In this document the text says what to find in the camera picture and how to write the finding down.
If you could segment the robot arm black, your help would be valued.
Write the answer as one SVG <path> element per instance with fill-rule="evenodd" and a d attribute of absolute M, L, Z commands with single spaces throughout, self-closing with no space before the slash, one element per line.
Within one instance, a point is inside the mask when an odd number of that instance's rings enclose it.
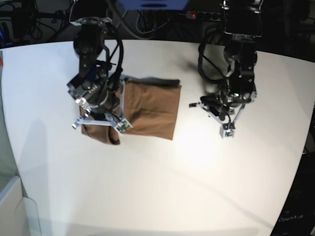
<path fill-rule="evenodd" d="M 125 85 L 128 77 L 122 76 L 124 47 L 109 18 L 85 17 L 76 21 L 81 30 L 75 36 L 73 47 L 79 58 L 79 72 L 67 84 L 69 95 L 84 111 L 73 123 L 112 127 L 119 135 L 132 127 L 124 116 Z M 117 41 L 119 59 L 111 71 L 113 53 L 105 45 L 110 34 Z"/>
<path fill-rule="evenodd" d="M 234 137 L 236 121 L 245 106 L 257 98 L 254 67 L 257 63 L 256 38 L 262 36 L 261 0 L 225 0 L 221 7 L 223 12 L 222 31 L 231 37 L 225 46 L 223 56 L 228 64 L 228 71 L 221 79 L 211 79 L 203 69 L 207 61 L 215 70 L 218 67 L 205 56 L 208 39 L 207 33 L 198 47 L 198 73 L 217 86 L 215 92 L 200 98 L 200 102 L 191 103 L 189 107 L 198 107 L 220 126 L 222 138 Z"/>

